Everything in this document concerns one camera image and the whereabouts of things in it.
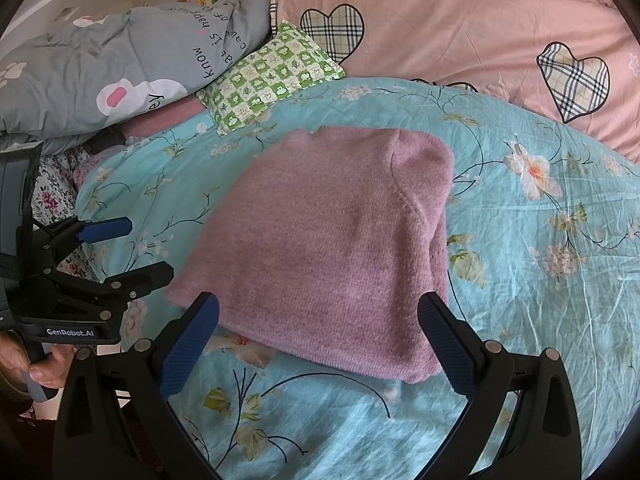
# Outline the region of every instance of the teal floral bed sheet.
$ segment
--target teal floral bed sheet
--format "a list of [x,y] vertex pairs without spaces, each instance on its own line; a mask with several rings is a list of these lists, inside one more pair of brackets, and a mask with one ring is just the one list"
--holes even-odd
[[[203,112],[87,178],[79,216],[128,216],[134,226],[129,237],[86,248],[94,271],[104,278],[159,260],[179,271],[244,168],[291,130],[322,124],[408,128],[449,144],[449,307],[511,351],[559,349],[587,476],[639,400],[640,169],[572,128],[471,91],[388,78],[301,91],[226,137]],[[124,348],[181,312],[161,292],[133,301]],[[513,400],[477,468],[497,452]],[[218,328],[170,402],[225,479],[411,480],[465,399],[443,374],[414,385],[377,380]]]

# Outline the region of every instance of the star print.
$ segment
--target star print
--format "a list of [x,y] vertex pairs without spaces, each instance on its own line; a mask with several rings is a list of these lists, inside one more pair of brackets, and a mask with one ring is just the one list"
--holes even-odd
[[629,63],[629,68],[634,73],[634,77],[638,77],[640,75],[640,64],[638,64],[638,56],[634,56],[631,54],[631,63]]

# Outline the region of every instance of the folded pink sweater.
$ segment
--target folded pink sweater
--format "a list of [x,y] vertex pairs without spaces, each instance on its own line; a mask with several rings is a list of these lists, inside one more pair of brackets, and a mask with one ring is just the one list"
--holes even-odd
[[447,292],[453,156],[429,134],[323,126],[260,155],[204,224],[166,290],[209,291],[220,324],[351,372],[416,383],[440,371],[418,298]]

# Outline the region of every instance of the green checkered pillow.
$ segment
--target green checkered pillow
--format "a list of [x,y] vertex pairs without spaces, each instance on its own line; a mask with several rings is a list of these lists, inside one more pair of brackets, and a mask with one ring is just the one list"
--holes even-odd
[[314,40],[289,22],[276,37],[198,92],[226,135],[246,126],[272,103],[297,90],[344,77],[344,70]]

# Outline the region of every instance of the human hand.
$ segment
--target human hand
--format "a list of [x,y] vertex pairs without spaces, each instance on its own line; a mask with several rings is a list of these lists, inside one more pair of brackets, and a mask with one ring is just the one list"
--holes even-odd
[[51,345],[51,354],[44,361],[29,364],[24,348],[7,332],[0,332],[0,372],[16,386],[22,386],[21,370],[47,388],[62,388],[74,358],[70,345]]

